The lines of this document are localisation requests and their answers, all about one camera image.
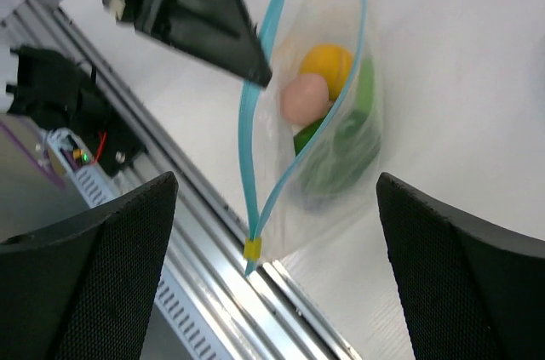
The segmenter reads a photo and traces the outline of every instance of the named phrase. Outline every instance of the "ziploc bag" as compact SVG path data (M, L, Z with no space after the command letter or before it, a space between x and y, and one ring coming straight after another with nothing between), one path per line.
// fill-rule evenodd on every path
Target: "ziploc bag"
M366 0L271 0L260 39L272 63L266 90L246 83L238 155L250 233L249 275L258 262L285 257L368 205L381 147L382 106ZM280 114L282 87L313 47L334 44L352 56L342 91L295 154L294 129Z

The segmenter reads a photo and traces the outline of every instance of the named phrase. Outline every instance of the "blue zipper seal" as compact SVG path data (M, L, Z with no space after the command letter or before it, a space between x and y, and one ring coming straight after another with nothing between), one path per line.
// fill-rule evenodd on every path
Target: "blue zipper seal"
M263 20L263 24L261 26L259 38L267 60L271 59L271 53L273 51L274 41L278 31L280 16L284 8L284 2L285 0L271 0L267 8L267 13L265 14L265 19ZM341 94L337 98L335 104L322 122L319 129L301 150L299 155L297 155L293 163L282 174L280 180L272 189L271 194L267 198L265 206L261 211L261 214L257 207L257 191L255 189L253 156L254 114L257 101L259 100L259 96L261 94L261 88L255 86L253 83L244 82L238 111L238 162L248 213L250 241L255 241L261 235L286 181L298 166L299 162L305 157L309 149L312 148L316 142L316 139L322 134L324 129L327 128L331 118L336 114L337 110L344 101L347 95L348 87L352 85L353 80L356 77L356 73L358 72L359 68L358 64L361 62L364 52L364 28L367 15L367 0L361 0L361 6L362 14L358 34L359 44L356 50L356 55L354 55L353 67L348 76L347 83L343 87ZM247 277L250 273L255 271L256 267L257 260L249 260L246 265L245 276Z

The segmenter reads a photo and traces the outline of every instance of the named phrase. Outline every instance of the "green object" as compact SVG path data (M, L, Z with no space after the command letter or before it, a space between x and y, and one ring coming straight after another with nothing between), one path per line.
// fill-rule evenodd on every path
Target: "green object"
M310 141L310 139L314 136L316 133L316 130L321 126L322 122L324 121L325 117L322 117L321 119L317 120L310 126L306 126L301 132L295 135L293 138L293 144L295 146L295 155L297 156L303 148L307 145L307 143Z
M341 121L333 141L317 144L300 172L304 194L309 197L334 196L354 186L378 154L380 135L370 120L375 104L375 70L371 59L362 61L358 92L353 111ZM324 119L304 128L294 138L295 154L299 154L313 137Z

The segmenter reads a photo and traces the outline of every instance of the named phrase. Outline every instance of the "red wire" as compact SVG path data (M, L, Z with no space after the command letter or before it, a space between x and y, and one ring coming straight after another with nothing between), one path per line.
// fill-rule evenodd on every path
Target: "red wire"
M100 144L99 144L98 150L96 151L95 160L93 161L93 164L98 163L99 158L102 155L102 151L104 150L104 145L106 143L107 136L108 136L107 132L104 132L104 133L99 132Z

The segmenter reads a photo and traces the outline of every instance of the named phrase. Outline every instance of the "aluminum rail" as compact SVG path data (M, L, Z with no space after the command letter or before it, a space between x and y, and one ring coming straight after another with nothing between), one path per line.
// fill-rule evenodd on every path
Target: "aluminum rail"
M61 9L27 0L2 22L0 32L11 44L57 49L95 67L99 89L147 148L114 180L120 189L175 173L179 197L156 304L195 353L207 348L207 357L195 358L214 358L215 351L208 348L213 339L195 322L181 322L186 316L179 314L180 305L187 299L232 358L361 358L279 262L244 278L245 224ZM216 357L222 358L219 352Z

